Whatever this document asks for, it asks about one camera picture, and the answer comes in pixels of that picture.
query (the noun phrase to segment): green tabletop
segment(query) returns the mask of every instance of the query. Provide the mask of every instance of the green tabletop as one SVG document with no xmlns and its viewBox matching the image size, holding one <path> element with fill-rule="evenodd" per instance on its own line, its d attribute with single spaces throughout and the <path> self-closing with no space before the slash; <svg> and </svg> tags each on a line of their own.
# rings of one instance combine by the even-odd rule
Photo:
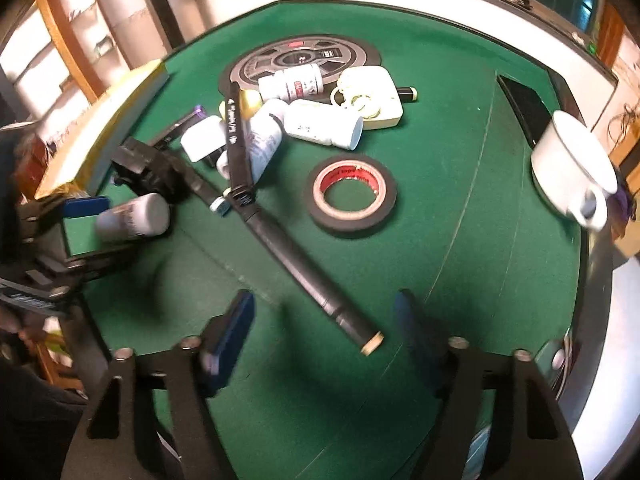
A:
<svg viewBox="0 0 640 480">
<path fill-rule="evenodd" d="M 282 3 L 168 59 L 171 79 L 132 135 L 149 140 L 196 104 L 215 112 L 225 65 L 261 44 L 312 33 L 372 43 L 395 83 L 419 92 L 398 126 L 365 132 L 356 149 L 398 183 L 394 215 L 380 232 L 336 238 L 307 214 L 306 176 L 343 153 L 337 148 L 285 138 L 258 184 L 260 204 L 383 330 L 380 348 L 361 355 L 237 215 L 220 219 L 196 198 L 177 207 L 169 236 L 149 243 L 135 266 L 91 283 L 86 298 L 110 348 L 142 354 L 199 333 L 238 288 L 252 290 L 254 328 L 231 384 L 210 402 L 238 477 L 389 479 L 439 408 L 394 325 L 398 289 L 410 288 L 452 334 L 493 352 L 535 352 L 571 323 L 579 229 L 538 196 L 530 149 L 496 75 L 536 89 L 549 111 L 558 101 L 543 68 L 452 25 L 377 7 Z M 114 202 L 132 197 L 113 186 L 104 193 Z M 75 252 L 94 243 L 87 222 L 67 227 Z M 161 394 L 158 410 L 170 425 Z"/>
</svg>

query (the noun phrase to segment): red inner tape core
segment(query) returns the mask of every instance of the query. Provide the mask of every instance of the red inner tape core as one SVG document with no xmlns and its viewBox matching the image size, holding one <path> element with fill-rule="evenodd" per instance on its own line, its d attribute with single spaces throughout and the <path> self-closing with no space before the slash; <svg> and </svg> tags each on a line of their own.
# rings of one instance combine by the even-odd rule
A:
<svg viewBox="0 0 640 480">
<path fill-rule="evenodd" d="M 371 188 L 373 193 L 375 193 L 376 195 L 380 191 L 380 185 L 378 183 L 378 180 L 376 179 L 375 176 L 373 176 L 372 173 L 370 173 L 367 170 L 364 170 L 364 168 L 361 168 L 359 166 L 349 165 L 349 166 L 339 166 L 338 168 L 335 168 L 335 170 L 331 170 L 329 173 L 327 173 L 322 179 L 322 181 L 320 182 L 320 192 L 324 194 L 324 192 L 327 189 L 329 189 L 333 184 L 335 184 L 336 182 L 340 182 L 341 180 L 345 180 L 347 178 L 353 179 L 353 180 L 360 180 L 361 182 L 364 182 L 365 184 L 367 184 L 367 186 Z"/>
</svg>

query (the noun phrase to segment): black selfie stick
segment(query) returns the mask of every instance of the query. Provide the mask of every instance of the black selfie stick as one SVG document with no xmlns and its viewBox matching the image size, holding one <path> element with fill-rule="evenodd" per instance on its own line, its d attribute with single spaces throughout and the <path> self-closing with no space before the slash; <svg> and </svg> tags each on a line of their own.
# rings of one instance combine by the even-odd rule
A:
<svg viewBox="0 0 640 480">
<path fill-rule="evenodd" d="M 254 236 L 298 285 L 359 346 L 364 355 L 369 355 L 382 343 L 382 333 L 360 313 L 278 223 L 255 203 L 251 163 L 246 153 L 239 103 L 240 87 L 234 82 L 231 83 L 230 96 L 226 100 L 226 149 L 231 182 L 226 199 Z"/>
</svg>

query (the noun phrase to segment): green object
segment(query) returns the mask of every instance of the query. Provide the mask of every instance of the green object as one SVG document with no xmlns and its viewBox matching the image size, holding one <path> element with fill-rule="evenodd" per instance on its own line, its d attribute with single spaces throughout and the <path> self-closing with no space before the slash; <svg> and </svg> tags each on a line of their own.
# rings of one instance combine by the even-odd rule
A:
<svg viewBox="0 0 640 480">
<path fill-rule="evenodd" d="M 420 92 L 397 127 L 364 132 L 357 148 L 398 183 L 394 214 L 375 235 L 335 238 L 306 213 L 306 176 L 336 148 L 287 137 L 258 187 L 264 208 L 382 329 L 380 348 L 362 356 L 237 215 L 218 218 L 194 197 L 177 208 L 169 237 L 149 243 L 126 272 L 90 283 L 86 298 L 111 349 L 143 354 L 199 333 L 238 288 L 254 291 L 254 328 L 230 385 L 210 403 L 238 477 L 406 478 L 403 464 L 440 403 L 422 386 L 394 326 L 398 289 L 410 288 L 452 334 L 487 351 L 537 349 L 571 323 L 579 228 L 535 191 L 530 149 L 495 77 L 536 89 L 549 111 L 558 101 L 545 70 L 452 25 L 355 4 L 280 3 L 169 58 L 171 78 L 132 134 L 149 140 L 194 104 L 216 110 L 225 65 L 305 33 L 372 43 L 396 84 Z M 116 204 L 130 198 L 126 188 L 107 186 L 104 194 Z M 67 227 L 76 250 L 88 250 L 91 221 Z M 170 424 L 163 392 L 158 410 Z"/>
</svg>

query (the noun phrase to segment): roll of tape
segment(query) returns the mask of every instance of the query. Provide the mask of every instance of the roll of tape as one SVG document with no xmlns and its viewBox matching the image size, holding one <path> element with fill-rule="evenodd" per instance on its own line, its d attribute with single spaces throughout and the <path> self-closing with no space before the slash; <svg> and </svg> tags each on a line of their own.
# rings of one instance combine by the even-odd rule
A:
<svg viewBox="0 0 640 480">
<path fill-rule="evenodd" d="M 343 211 L 331 206 L 324 194 L 345 179 L 364 182 L 375 194 L 374 201 L 359 211 Z M 375 159 L 366 155 L 338 155 L 324 160 L 309 174 L 304 199 L 306 208 L 320 227 L 334 233 L 370 232 L 389 216 L 398 191 L 396 181 Z"/>
</svg>

